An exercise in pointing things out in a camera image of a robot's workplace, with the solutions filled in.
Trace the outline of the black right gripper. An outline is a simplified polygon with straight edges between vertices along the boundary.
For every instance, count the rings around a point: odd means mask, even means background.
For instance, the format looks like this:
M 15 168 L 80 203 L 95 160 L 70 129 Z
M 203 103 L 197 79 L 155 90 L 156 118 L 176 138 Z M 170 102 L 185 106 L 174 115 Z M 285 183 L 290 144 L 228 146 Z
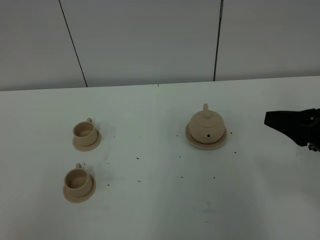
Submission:
M 320 151 L 320 109 L 268 111 L 264 124 L 286 135 L 298 146 Z

